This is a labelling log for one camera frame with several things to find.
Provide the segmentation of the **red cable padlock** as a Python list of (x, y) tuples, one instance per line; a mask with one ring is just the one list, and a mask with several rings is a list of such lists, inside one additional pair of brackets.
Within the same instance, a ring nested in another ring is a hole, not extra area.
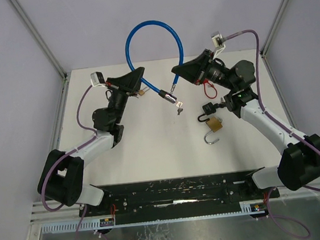
[(208, 80), (203, 81), (203, 88), (205, 96), (209, 99), (215, 99), (218, 96), (218, 91), (216, 87)]

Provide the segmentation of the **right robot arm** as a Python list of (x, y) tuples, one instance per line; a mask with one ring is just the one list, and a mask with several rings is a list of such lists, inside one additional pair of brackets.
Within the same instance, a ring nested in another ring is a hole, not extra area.
[(320, 177), (320, 137), (308, 136), (278, 121), (260, 104), (258, 94), (251, 88), (256, 81), (252, 62), (240, 60), (227, 68), (212, 51), (204, 50), (197, 58), (173, 67), (171, 72), (194, 85), (209, 80), (228, 89), (224, 97), (226, 108), (254, 126), (279, 151), (279, 165), (252, 173), (257, 188), (284, 186), (295, 191)]

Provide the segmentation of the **blue cable lock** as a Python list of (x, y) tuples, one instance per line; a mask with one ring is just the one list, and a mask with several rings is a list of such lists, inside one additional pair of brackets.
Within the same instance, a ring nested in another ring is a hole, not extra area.
[[(178, 48), (178, 56), (179, 56), (179, 64), (182, 65), (184, 62), (184, 51), (183, 51), (183, 45), (182, 45), (182, 41), (179, 37), (179, 35), (176, 33), (176, 31), (167, 23), (164, 23), (162, 21), (157, 21), (157, 20), (149, 20), (149, 21), (144, 21), (139, 23), (138, 25), (136, 25), (129, 33), (127, 39), (126, 39), (126, 44), (125, 44), (125, 59), (126, 62), (129, 66), (129, 68), (134, 71), (134, 64), (132, 62), (131, 56), (130, 56), (130, 45), (132, 43), (132, 39), (135, 36), (135, 34), (137, 33), (137, 31), (139, 31), (140, 29), (144, 29), (145, 27), (150, 27), (150, 26), (157, 26), (160, 28), (163, 28), (164, 30), (168, 31), (169, 34), (171, 34), (171, 36), (173, 36), (177, 48)], [(165, 51), (165, 47), (162, 46), (162, 43), (159, 43), (159, 41), (157, 41), (156, 44), (153, 44), (152, 41), (147, 41), (148, 45), (152, 45), (153, 47), (153, 52), (151, 54), (146, 54), (144, 53), (143, 57), (141, 57), (142, 60), (144, 59), (148, 59), (150, 56), (153, 57), (154, 60), (157, 59), (162, 59), (164, 58), (164, 55), (167, 54), (167, 51)], [(172, 85), (171, 85), (171, 90), (169, 92), (166, 92), (164, 90), (160, 90), (159, 88), (157, 88), (155, 85), (151, 84), (148, 80), (141, 78), (141, 82), (143, 82), (147, 87), (149, 87), (151, 90), (153, 90), (154, 92), (156, 92), (161, 98), (167, 100), (170, 103), (175, 104), (177, 107), (181, 107), (182, 102), (179, 102), (179, 100), (175, 97), (175, 95), (173, 94), (175, 87), (177, 85), (177, 82), (179, 80), (179, 76), (175, 75)]]

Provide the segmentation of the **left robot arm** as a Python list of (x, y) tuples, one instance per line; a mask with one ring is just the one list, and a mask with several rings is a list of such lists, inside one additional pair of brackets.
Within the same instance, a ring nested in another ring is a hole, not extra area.
[(54, 149), (48, 154), (37, 188), (46, 210), (58, 210), (49, 207), (47, 200), (50, 199), (57, 201), (60, 206), (101, 204), (104, 191), (84, 183), (84, 168), (121, 141), (124, 126), (120, 122), (128, 99), (141, 88), (144, 72), (145, 69), (139, 67), (119, 78), (107, 79), (101, 72), (91, 74), (91, 84), (86, 91), (106, 88), (111, 93), (108, 106), (94, 111), (93, 127), (80, 124), (82, 129), (92, 132), (89, 139), (74, 146), (69, 152)]

